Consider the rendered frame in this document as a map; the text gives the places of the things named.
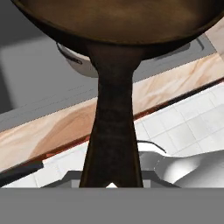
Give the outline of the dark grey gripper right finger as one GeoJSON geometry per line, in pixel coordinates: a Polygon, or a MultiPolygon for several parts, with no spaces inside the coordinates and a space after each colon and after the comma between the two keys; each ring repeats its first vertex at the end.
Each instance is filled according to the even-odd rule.
{"type": "Polygon", "coordinates": [[[142,171],[144,188],[177,188],[176,185],[161,180],[154,171],[142,171]]]}

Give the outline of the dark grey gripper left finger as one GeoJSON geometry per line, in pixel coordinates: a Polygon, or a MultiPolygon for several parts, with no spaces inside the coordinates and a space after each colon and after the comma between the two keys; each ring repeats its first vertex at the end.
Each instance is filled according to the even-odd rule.
{"type": "Polygon", "coordinates": [[[78,188],[81,181],[81,174],[82,171],[68,171],[62,179],[44,185],[44,188],[78,188]]]}

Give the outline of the dark brown frying pan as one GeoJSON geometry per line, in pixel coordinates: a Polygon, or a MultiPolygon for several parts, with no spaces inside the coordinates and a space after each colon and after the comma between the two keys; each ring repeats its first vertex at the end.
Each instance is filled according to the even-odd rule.
{"type": "Polygon", "coordinates": [[[84,54],[98,73],[82,187],[143,184],[132,108],[133,73],[224,18],[224,0],[11,0],[44,34],[84,54]]]}

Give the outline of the white pot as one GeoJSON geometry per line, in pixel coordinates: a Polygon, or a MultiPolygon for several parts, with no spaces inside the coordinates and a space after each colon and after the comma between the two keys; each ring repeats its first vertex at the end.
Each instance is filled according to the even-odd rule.
{"type": "Polygon", "coordinates": [[[60,43],[56,44],[59,52],[66,59],[67,63],[75,70],[77,73],[91,78],[97,78],[98,73],[92,65],[90,58],[72,51],[69,48],[61,45],[60,43]]]}

